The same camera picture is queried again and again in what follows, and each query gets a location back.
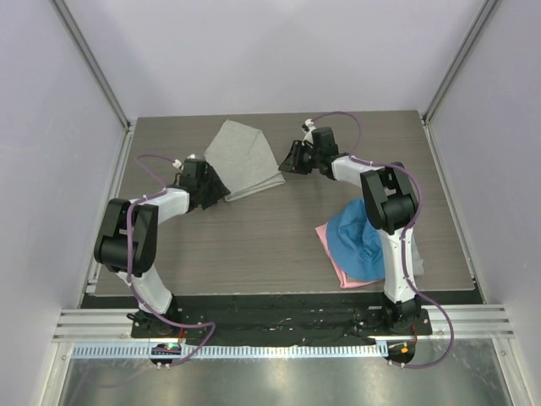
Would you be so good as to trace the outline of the grey cloth napkin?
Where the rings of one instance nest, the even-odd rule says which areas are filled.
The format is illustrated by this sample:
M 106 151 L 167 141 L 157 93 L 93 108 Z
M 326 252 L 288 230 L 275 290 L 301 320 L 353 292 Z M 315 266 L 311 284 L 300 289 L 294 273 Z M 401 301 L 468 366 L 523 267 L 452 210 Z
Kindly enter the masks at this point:
M 204 157 L 229 190 L 227 202 L 285 183 L 263 131 L 242 123 L 225 121 Z

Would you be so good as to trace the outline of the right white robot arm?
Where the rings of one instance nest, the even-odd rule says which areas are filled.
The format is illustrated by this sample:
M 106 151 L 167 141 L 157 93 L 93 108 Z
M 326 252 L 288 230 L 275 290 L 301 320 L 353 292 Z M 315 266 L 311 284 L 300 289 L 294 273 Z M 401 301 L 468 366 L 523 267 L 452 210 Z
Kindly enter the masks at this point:
M 359 199 L 316 230 L 327 254 L 347 276 L 363 283 L 383 281 L 382 324 L 404 332 L 419 318 L 421 299 L 413 271 L 419 265 L 413 224 L 421 208 L 418 189 L 400 163 L 373 163 L 341 153 L 329 127 L 311 120 L 302 126 L 280 164 L 283 173 L 310 174 L 348 182 L 362 190 Z

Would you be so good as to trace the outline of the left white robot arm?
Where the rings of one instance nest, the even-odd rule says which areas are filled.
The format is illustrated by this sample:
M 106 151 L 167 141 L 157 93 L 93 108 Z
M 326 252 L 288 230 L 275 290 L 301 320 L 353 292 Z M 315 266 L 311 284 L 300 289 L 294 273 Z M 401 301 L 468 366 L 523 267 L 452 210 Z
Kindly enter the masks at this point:
M 230 194 L 217 171 L 203 158 L 184 161 L 143 154 L 136 162 L 161 186 L 151 195 L 108 201 L 97 234 L 94 258 L 116 274 L 138 302 L 132 320 L 161 337 L 178 330 L 212 329 L 213 322 L 181 322 L 178 303 L 156 269 L 158 228 L 195 209 L 206 210 Z

